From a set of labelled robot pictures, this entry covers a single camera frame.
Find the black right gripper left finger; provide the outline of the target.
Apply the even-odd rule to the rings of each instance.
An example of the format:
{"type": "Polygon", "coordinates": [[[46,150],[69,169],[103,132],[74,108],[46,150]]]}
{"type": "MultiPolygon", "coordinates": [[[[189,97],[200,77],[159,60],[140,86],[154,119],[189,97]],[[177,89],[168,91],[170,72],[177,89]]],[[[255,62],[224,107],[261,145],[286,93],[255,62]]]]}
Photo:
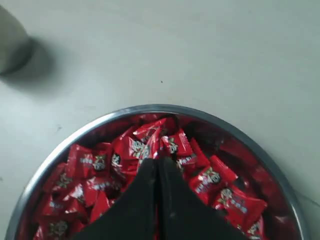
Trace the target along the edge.
{"type": "Polygon", "coordinates": [[[146,159],[126,191],[101,217],[76,233],[73,240],[153,240],[157,162],[146,159]]]}

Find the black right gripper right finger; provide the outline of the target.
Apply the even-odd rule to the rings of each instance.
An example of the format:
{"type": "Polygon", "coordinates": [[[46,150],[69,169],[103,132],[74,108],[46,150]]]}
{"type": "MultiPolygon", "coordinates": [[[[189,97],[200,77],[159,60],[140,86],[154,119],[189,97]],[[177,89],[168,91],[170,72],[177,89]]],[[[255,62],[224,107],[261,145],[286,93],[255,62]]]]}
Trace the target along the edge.
{"type": "Polygon", "coordinates": [[[190,189],[168,157],[156,160],[159,237],[161,240],[246,240],[218,211],[190,189]]]}

